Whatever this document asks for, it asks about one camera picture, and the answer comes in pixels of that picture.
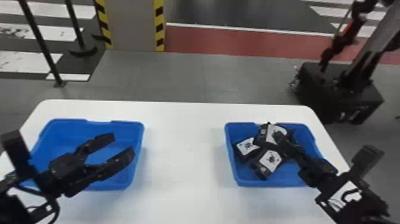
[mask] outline gray floor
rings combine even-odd
[[[19,128],[44,99],[297,104],[288,90],[304,60],[226,55],[107,51],[89,83],[0,80],[0,132]],[[326,126],[348,162],[364,144],[386,151],[366,180],[400,222],[400,66],[378,66],[374,82],[386,102],[361,126]]]

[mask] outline black block with white label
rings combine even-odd
[[[253,144],[254,138],[248,138],[232,145],[235,154],[242,162],[256,156],[261,147]]]

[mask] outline black and white sticker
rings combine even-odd
[[[272,143],[274,145],[277,145],[277,143],[273,137],[273,134],[275,132],[281,132],[283,135],[288,134],[287,130],[283,127],[276,126],[276,125],[268,125],[268,131],[267,131],[267,135],[265,136],[265,141]]]
[[[272,150],[268,150],[259,160],[259,162],[268,168],[271,173],[273,173],[278,167],[279,163],[282,161],[280,155]]]
[[[238,144],[236,144],[237,148],[239,149],[240,153],[242,153],[242,155],[247,155],[250,152],[252,152],[253,150],[257,150],[260,147],[253,145],[253,141],[254,138],[248,138]]]

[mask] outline black metal pole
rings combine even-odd
[[[80,32],[79,25],[78,25],[78,19],[76,18],[75,11],[72,6],[71,0],[65,0],[65,4],[67,6],[68,13],[70,14],[70,17],[72,20],[72,26],[74,27],[79,46],[85,47],[85,42],[83,41],[82,33]]]
[[[32,12],[30,11],[30,8],[28,6],[28,3],[26,2],[26,0],[18,0],[18,2],[20,3],[20,6],[22,8],[22,11],[24,11],[26,20],[29,23],[30,28],[33,31],[33,34],[35,35],[35,38],[40,46],[40,49],[43,52],[43,55],[46,58],[47,63],[49,64],[49,67],[51,69],[51,72],[54,75],[55,81],[56,81],[56,85],[55,86],[64,86],[65,82],[63,82],[63,80],[60,77],[60,74],[58,73],[57,70],[57,66],[54,64],[53,59],[51,58],[49,49],[47,48],[46,42],[43,39],[42,34],[40,33],[40,30],[38,28],[38,25],[35,22],[35,18],[33,17]]]

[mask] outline white floor marking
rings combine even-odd
[[[332,24],[332,26],[334,26],[335,28],[338,28],[339,27],[339,23],[331,23]],[[341,28],[340,28],[340,31],[343,31],[344,29],[345,29],[345,27],[346,27],[346,25],[347,24],[344,24]],[[375,29],[376,29],[376,26],[363,26],[361,29],[360,29],[360,32],[358,32],[358,37],[359,38],[369,38],[371,35],[372,35],[372,33],[375,31]]]
[[[75,31],[72,27],[65,26],[41,26],[39,30],[46,41],[69,41],[76,39]],[[0,34],[10,35],[10,37],[35,39],[32,29],[28,24],[0,23]]]
[[[53,4],[44,2],[28,2],[33,15],[56,18],[69,18],[65,4]],[[92,19],[95,14],[95,7],[91,5],[74,5],[78,19]],[[20,4],[17,1],[0,0],[0,14],[24,15]]]
[[[333,4],[344,4],[344,5],[351,5],[353,0],[302,0],[304,2],[322,2],[322,3],[333,3]],[[383,5],[378,3],[377,7],[381,8]]]
[[[54,63],[63,54],[51,54]],[[42,53],[0,51],[0,72],[49,73],[50,68]]]
[[[345,8],[330,8],[330,7],[319,7],[310,6],[316,13],[322,16],[342,18],[346,15],[347,9]],[[381,20],[386,15],[385,12],[372,11],[367,14],[369,20]]]
[[[85,82],[90,78],[89,74],[60,74],[60,77],[64,81],[77,81],[77,82]],[[46,80],[55,80],[54,75],[50,73]]]
[[[332,33],[318,33],[318,32],[303,32],[303,31],[290,31],[290,30],[273,30],[273,29],[256,29],[247,27],[232,27],[232,26],[213,26],[201,24],[186,24],[186,23],[167,23],[168,26],[189,27],[200,29],[220,29],[220,30],[235,30],[247,32],[260,32],[260,33],[280,33],[289,35],[308,35],[308,36],[327,36],[332,37]]]

